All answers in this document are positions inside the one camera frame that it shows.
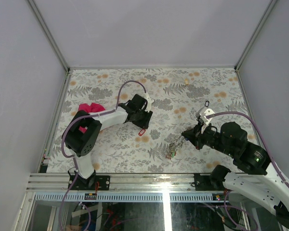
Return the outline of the large metal keyring with keys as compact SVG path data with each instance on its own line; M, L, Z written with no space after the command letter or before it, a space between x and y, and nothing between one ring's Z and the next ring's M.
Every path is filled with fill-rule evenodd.
M182 148L185 141L186 139L182 135L180 135L175 141L168 145L168 147L166 148L165 157L169 160L173 159L176 156L178 150Z

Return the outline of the red key tag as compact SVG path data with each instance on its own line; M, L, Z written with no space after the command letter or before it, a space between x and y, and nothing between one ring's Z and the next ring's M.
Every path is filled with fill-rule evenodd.
M146 129L143 128L143 129L138 133L138 135L139 135L139 136L142 136L145 132L146 132Z

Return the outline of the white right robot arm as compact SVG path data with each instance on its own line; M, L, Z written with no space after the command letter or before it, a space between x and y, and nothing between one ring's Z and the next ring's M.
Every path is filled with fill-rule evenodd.
M202 127L203 123L199 122L194 128L182 132L182 136L197 150L208 146L231 157L239 170L266 184L266 188L261 189L229 168L217 165L209 176L210 186L215 190L224 188L242 194L260 204L289 229L289 190L285 188L285 180L274 169L267 151L249 142L247 132L235 122L224 123L220 131L213 130L212 125L206 129Z

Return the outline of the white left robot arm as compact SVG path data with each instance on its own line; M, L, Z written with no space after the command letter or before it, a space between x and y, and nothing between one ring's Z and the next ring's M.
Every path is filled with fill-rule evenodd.
M77 112L62 135L62 153L66 158L73 158L76 173L80 176L80 186L85 190L95 186L95 169L91 163L90 152L99 132L127 122L140 129L147 129L153 114L153 103L154 99L148 93L145 93L144 97L135 94L131 100L119 103L112 110L96 113L87 113L84 110Z

